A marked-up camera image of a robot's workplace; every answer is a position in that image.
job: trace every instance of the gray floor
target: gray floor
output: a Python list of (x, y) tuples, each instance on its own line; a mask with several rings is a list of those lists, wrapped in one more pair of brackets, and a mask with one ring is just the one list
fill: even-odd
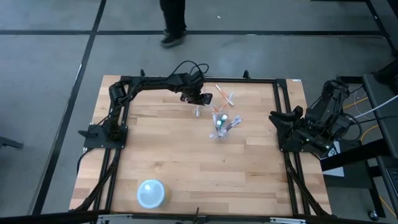
[[(390, 30), (396, 18), (385, 0), (378, 2), (373, 1)], [(100, 0), (1, 0), (0, 29), (91, 30), (99, 4)], [(186, 18), (191, 30), (377, 30), (361, 2), (188, 0)], [(158, 0), (108, 0), (99, 25), (100, 30), (163, 28)], [(147, 75), (164, 76), (189, 59), (208, 63), (208, 74), (214, 77), (241, 77), (247, 69), (252, 77), (302, 79), (310, 103), (326, 80), (360, 76), (392, 60), (386, 41), (375, 37), (191, 35), (184, 45), (169, 50), (159, 47), (161, 38), (96, 37), (45, 213), (68, 209), (83, 145), (77, 131), (91, 121), (103, 75), (138, 75), (144, 69)], [(0, 217), (29, 213), (87, 40), (86, 35), (0, 35), (0, 136), (25, 142), (23, 150), (0, 151)], [(352, 108), (349, 112), (357, 113)], [(366, 141), (379, 137), (374, 130)], [(382, 181), (376, 182), (388, 200)], [(328, 193), (335, 215), (368, 220), (366, 212), (373, 208), (366, 191), (329, 188)], [(396, 222), (386, 213), (385, 222)]]

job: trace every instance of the black pants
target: black pants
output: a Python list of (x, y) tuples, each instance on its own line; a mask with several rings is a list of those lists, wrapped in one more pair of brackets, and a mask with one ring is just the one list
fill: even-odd
[(185, 0), (160, 0), (160, 8), (163, 11), (166, 28), (170, 35), (181, 38), (185, 25)]

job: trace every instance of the person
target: person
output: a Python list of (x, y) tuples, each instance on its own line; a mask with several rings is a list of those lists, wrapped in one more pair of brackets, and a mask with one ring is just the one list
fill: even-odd
[(183, 43), (187, 25), (185, 24), (185, 0), (160, 0), (166, 29), (164, 38), (160, 41), (167, 49)]

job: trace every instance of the yellow cable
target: yellow cable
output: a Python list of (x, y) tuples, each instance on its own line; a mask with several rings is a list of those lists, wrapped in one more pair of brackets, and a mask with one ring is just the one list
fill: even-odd
[(380, 198), (381, 203), (383, 203), (388, 208), (388, 210), (390, 210), (390, 212), (397, 218), (396, 213), (394, 211), (392, 211), (390, 206), (388, 206), (388, 204), (383, 200), (383, 198), (381, 196), (379, 196), (379, 198)]
[[(366, 131), (363, 133), (362, 137), (361, 137), (361, 141), (365, 138), (366, 134), (367, 134), (368, 132), (370, 132), (370, 130), (372, 130), (372, 129), (374, 129), (374, 128), (377, 128), (377, 127), (378, 127), (378, 125), (375, 125), (375, 126), (369, 128), (368, 130), (366, 130)], [(379, 198), (380, 198), (381, 203), (383, 203), (383, 204), (387, 207), (387, 209), (397, 218), (397, 215), (395, 214), (395, 212), (392, 211), (392, 209), (390, 208), (390, 206), (388, 206), (388, 204), (384, 201), (384, 199), (383, 199), (380, 195), (379, 195)]]
[(360, 103), (360, 102), (365, 101), (365, 100), (367, 100), (367, 99), (368, 99), (368, 98), (365, 97), (365, 98), (363, 98), (362, 100), (359, 100), (359, 101), (357, 101), (357, 102), (355, 102), (355, 103), (352, 103), (352, 104), (350, 104), (350, 105), (347, 105), (347, 106), (343, 107), (343, 109), (347, 109), (347, 108), (349, 108), (349, 107), (351, 107), (351, 106), (354, 106), (354, 105), (356, 105), (357, 103)]
[(379, 125), (375, 125), (375, 126), (369, 128), (368, 130), (366, 130), (366, 131), (363, 133), (362, 137), (361, 137), (361, 141), (365, 138), (365, 136), (367, 135), (368, 132), (370, 132), (372, 129), (377, 128), (378, 126), (379, 126)]

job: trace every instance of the wooden tabletop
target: wooden tabletop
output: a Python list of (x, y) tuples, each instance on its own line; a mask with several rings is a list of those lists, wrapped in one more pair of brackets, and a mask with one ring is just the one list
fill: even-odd
[[(108, 114), (108, 87), (120, 76), (106, 75), (99, 91), (93, 122)], [(291, 107), (307, 107), (300, 80), (287, 80)], [(275, 110), (271, 84), (219, 83), (233, 92), (234, 107), (224, 109), (230, 118), (243, 122), (224, 139), (212, 139), (212, 109), (180, 101), (180, 94), (168, 90), (142, 91), (131, 102), (126, 147), (122, 150), (111, 210), (113, 212), (200, 213), (217, 215), (291, 215), (284, 158), (279, 151), (276, 128), (269, 121)], [(213, 94), (218, 107), (225, 99), (214, 83), (202, 89)], [(70, 203), (79, 206), (97, 184), (104, 149), (94, 149), (81, 162)], [(329, 200), (317, 158), (301, 153), (305, 183), (309, 191), (330, 212)], [(168, 200), (158, 209), (142, 208), (136, 197), (146, 179), (158, 179), (168, 189)], [(108, 187), (104, 188), (101, 208)], [(298, 208), (301, 199), (296, 188)]]

